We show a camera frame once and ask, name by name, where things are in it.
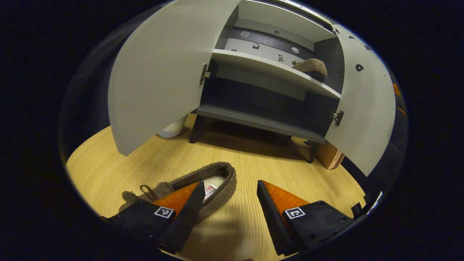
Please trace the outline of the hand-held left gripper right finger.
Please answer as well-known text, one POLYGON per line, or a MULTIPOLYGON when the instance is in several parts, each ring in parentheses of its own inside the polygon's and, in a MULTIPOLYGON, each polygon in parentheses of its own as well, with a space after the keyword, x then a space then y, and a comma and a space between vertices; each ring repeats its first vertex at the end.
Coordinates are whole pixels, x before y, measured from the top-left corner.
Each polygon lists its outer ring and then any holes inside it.
POLYGON ((354 222, 323 200, 309 203, 264 180, 257 197, 278 255, 317 249, 354 222))

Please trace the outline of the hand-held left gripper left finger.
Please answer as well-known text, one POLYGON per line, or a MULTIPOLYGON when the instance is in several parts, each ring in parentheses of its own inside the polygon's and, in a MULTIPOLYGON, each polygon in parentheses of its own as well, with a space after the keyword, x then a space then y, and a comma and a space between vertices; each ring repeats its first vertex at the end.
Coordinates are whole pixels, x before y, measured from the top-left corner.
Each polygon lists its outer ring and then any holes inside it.
POLYGON ((154 202, 139 200, 101 219, 144 246, 176 254, 184 247, 204 200, 204 182, 196 182, 154 202))

